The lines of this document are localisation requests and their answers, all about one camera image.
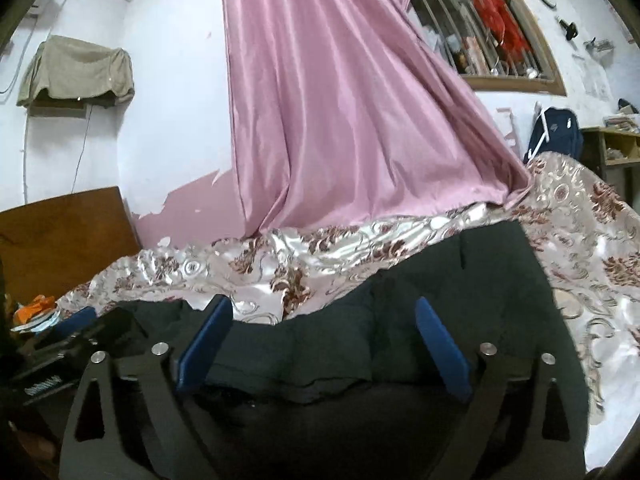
blue gripper pad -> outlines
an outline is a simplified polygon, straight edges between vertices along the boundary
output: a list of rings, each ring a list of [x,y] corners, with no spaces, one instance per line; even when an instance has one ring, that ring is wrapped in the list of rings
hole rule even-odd
[[[207,319],[180,354],[175,378],[175,391],[179,393],[192,392],[202,385],[234,320],[231,300],[220,295],[211,301],[204,312],[193,314],[203,314]]]
[[[426,298],[415,303],[415,322],[447,391],[460,402],[469,402],[469,363]]]

floral fabric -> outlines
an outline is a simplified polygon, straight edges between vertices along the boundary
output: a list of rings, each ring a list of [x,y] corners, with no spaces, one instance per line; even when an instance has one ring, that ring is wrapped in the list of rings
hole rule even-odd
[[[236,319],[275,324],[340,298],[462,229],[517,220],[554,289],[590,390],[589,468],[604,465],[640,413],[640,217],[573,159],[545,152],[532,191],[513,209],[475,204],[435,217],[394,217],[313,232],[273,230],[211,246],[158,247],[121,258],[58,300],[69,315],[117,301],[215,294]]]

silver screw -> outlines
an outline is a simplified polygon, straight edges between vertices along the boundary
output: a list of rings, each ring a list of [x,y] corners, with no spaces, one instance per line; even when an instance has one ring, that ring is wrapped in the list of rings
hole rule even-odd
[[[91,362],[94,364],[101,363],[102,361],[104,361],[105,357],[107,357],[106,352],[98,350],[91,356]]]
[[[556,358],[552,354],[547,354],[547,353],[542,354],[542,361],[548,365],[556,364]]]
[[[166,351],[169,349],[169,345],[165,342],[156,343],[151,347],[151,353],[153,355],[162,355],[166,354]]]
[[[492,343],[482,343],[480,345],[480,351],[484,355],[488,355],[488,356],[496,355],[498,353],[498,349]]]

